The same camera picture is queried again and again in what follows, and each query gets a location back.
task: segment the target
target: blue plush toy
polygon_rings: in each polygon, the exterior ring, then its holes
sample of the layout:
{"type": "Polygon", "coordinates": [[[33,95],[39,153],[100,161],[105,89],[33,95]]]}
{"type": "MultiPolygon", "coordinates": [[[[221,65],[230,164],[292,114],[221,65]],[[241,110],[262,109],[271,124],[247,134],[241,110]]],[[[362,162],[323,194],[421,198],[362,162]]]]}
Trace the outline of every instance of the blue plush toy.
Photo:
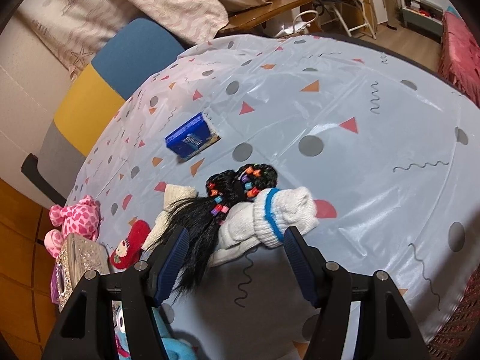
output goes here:
{"type": "MultiPolygon", "coordinates": [[[[196,360],[194,350],[184,342],[176,340],[170,336],[165,323],[163,322],[158,309],[152,308],[155,322],[157,323],[157,329],[162,337],[163,346],[165,347],[166,354],[169,356],[169,360],[196,360]]],[[[115,341],[117,344],[118,357],[120,360],[131,360],[127,336],[125,334],[125,322],[123,320],[123,309],[120,308],[116,315],[117,326],[115,327],[115,341]]]]}

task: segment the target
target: blue stripe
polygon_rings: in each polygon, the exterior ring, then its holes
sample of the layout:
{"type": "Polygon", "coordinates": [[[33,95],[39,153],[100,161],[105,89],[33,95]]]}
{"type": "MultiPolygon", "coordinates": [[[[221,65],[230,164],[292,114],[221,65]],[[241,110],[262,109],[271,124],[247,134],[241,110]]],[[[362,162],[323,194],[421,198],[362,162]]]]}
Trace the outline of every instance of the blue stripe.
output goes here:
{"type": "Polygon", "coordinates": [[[272,227],[273,233],[275,234],[275,237],[277,237],[277,240],[283,242],[283,234],[278,228],[272,213],[273,195],[279,191],[280,190],[278,188],[272,188],[268,192],[267,198],[265,199],[265,220],[270,224],[270,227],[272,227]]]}

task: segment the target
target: yellow chair cushion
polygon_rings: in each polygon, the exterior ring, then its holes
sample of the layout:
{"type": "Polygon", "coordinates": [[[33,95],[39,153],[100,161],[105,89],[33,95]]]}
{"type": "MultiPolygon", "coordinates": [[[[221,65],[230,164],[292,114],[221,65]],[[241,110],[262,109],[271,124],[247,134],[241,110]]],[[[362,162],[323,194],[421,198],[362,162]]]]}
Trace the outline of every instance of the yellow chair cushion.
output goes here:
{"type": "Polygon", "coordinates": [[[55,116],[62,135],[84,156],[125,100],[89,64],[71,86],[55,116]]]}

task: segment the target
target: screw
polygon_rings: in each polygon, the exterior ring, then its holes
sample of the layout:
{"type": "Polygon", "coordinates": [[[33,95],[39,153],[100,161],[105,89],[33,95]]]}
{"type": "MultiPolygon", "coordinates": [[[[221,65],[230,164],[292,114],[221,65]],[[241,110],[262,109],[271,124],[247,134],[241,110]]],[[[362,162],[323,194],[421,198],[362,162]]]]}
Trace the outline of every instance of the screw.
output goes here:
{"type": "Polygon", "coordinates": [[[329,261],[325,264],[325,267],[329,270],[329,271],[337,271],[340,267],[339,265],[335,262],[335,261],[329,261]]]}
{"type": "Polygon", "coordinates": [[[85,279],[92,280],[95,278],[95,276],[97,276],[97,272],[91,269],[90,271],[86,271],[84,276],[85,279]]]}
{"type": "Polygon", "coordinates": [[[378,271],[377,278],[380,279],[381,281],[385,281],[388,279],[388,273],[385,271],[378,271]]]}
{"type": "Polygon", "coordinates": [[[148,263],[146,261],[138,261],[134,265],[135,269],[138,271],[143,271],[144,269],[147,268],[147,266],[148,266],[148,263]]]}

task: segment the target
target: wooden floor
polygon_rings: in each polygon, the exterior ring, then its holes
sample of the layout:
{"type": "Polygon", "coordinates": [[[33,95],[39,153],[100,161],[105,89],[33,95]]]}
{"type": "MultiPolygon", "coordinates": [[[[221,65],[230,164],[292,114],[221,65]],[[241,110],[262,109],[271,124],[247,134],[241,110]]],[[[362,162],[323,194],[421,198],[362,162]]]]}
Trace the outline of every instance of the wooden floor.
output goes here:
{"type": "Polygon", "coordinates": [[[376,40],[368,35],[359,38],[413,59],[432,71],[438,70],[442,47],[436,40],[400,25],[395,31],[380,24],[376,36],[376,40]]]}

